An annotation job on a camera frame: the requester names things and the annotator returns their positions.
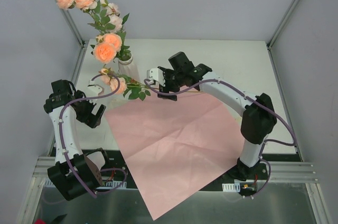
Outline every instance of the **tabletop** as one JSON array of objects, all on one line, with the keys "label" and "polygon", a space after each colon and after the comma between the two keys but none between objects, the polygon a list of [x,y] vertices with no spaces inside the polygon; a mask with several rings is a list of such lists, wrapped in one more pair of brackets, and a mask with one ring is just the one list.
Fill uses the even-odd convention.
[{"label": "tabletop", "polygon": [[[275,112],[286,120],[275,74],[264,41],[126,39],[125,42],[130,46],[141,81],[146,78],[146,72],[151,68],[158,66],[171,68],[168,58],[183,51],[194,65],[203,63],[211,67],[226,82],[237,88],[257,95],[263,92],[268,94],[273,101]],[[90,54],[91,44],[96,44],[94,39],[89,41],[76,84],[76,88],[85,92],[87,96],[90,96],[87,90],[89,80],[97,75],[102,68],[102,63]],[[111,62],[107,64],[107,67],[112,67],[117,71],[118,63]],[[99,79],[96,82],[105,88],[105,94],[109,93],[108,86],[105,86]],[[99,99],[97,108],[100,104],[104,104],[107,109],[114,109],[127,101],[122,95],[111,96]],[[228,108],[235,120],[241,123],[241,117],[230,107]],[[95,129],[78,122],[77,133],[82,149],[102,147],[106,150],[118,150],[104,116],[101,125]],[[289,132],[280,122],[274,127],[269,138],[292,142]],[[295,148],[268,143],[264,153],[294,154]]]}]

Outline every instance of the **white vase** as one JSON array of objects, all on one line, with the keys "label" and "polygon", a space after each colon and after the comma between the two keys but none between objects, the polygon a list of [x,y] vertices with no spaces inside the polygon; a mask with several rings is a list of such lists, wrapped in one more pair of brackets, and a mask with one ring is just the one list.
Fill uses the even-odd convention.
[{"label": "white vase", "polygon": [[133,59],[133,55],[126,61],[118,60],[118,68],[121,74],[125,74],[132,77],[134,80],[139,81],[138,69]]}]

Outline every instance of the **red object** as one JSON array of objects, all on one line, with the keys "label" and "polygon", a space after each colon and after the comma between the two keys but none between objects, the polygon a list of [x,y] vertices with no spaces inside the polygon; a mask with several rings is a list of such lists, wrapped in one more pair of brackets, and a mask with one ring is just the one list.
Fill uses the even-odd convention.
[{"label": "red object", "polygon": [[36,220],[36,222],[34,222],[34,224],[46,224],[46,222],[44,222],[43,220]]}]

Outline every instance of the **pink cloth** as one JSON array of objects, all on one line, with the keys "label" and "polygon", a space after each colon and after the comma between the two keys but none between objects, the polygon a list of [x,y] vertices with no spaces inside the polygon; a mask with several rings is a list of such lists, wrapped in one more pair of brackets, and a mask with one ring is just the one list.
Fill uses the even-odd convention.
[{"label": "pink cloth", "polygon": [[153,220],[233,167],[243,149],[239,125],[208,94],[176,102],[152,94],[106,118]]}]

